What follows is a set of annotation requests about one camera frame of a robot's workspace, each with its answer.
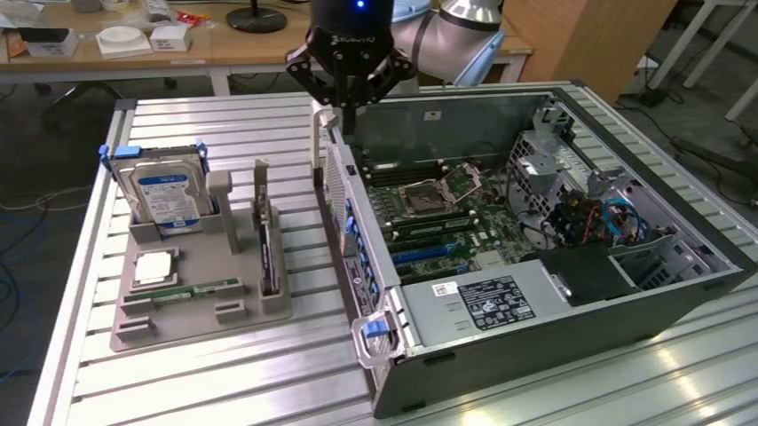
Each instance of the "warning label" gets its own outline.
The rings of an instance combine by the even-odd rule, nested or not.
[[[536,316],[510,275],[458,286],[458,292],[480,330],[490,330]]]

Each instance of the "wooden cabinet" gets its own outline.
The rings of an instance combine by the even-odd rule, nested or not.
[[[522,82],[578,79],[613,103],[677,0],[506,0],[534,47]]]

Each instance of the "robotic arm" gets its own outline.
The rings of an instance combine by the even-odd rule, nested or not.
[[[306,44],[287,55],[287,71],[317,101],[342,109],[343,135],[354,134],[357,108],[417,69],[458,85],[482,82],[505,38],[502,2],[448,0],[436,12],[430,0],[311,0]],[[313,59],[331,82],[313,73]]]

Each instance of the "metal slotted table surface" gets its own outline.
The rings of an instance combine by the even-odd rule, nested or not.
[[[742,217],[592,91],[570,83],[564,88],[701,214],[758,258],[757,231]],[[253,196],[255,159],[271,164],[270,192],[282,212],[294,316],[211,339],[111,351],[130,207],[101,170],[30,424],[757,422],[756,280],[705,304],[650,341],[409,415],[375,420],[311,184],[310,112],[310,99],[299,93],[145,100],[134,109],[117,111],[111,149],[125,144],[191,144],[203,139],[211,169],[233,170],[237,207]],[[614,167],[594,136],[580,127],[574,131],[577,145],[598,166]]]

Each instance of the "black lamp base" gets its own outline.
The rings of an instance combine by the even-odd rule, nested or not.
[[[282,12],[266,8],[258,8],[258,17],[255,17],[253,8],[246,7],[229,13],[227,24],[246,33],[273,33],[287,26],[287,17]]]

